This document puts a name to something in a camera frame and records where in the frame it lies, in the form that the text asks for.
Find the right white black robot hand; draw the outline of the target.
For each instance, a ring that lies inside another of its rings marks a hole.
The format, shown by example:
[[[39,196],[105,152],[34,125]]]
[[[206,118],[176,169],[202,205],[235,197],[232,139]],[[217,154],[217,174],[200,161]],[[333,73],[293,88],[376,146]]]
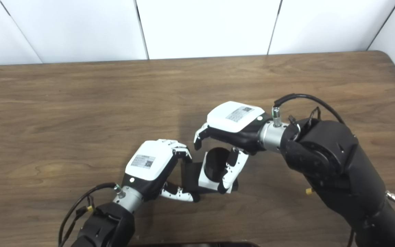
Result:
[[[193,144],[194,149],[199,150],[202,140],[212,138],[232,145],[218,180],[220,194],[225,194],[233,185],[249,156],[265,151],[260,133],[271,120],[262,108],[234,101],[218,105],[208,113],[206,122],[195,133]]]

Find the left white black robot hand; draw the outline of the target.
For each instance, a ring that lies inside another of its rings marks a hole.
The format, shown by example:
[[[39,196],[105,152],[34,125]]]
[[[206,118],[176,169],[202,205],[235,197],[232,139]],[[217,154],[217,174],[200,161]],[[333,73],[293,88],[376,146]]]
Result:
[[[187,145],[170,139],[145,141],[128,162],[122,186],[136,190],[144,202],[162,196],[197,203],[200,200],[198,194],[167,180],[179,160],[185,164],[192,162]]]

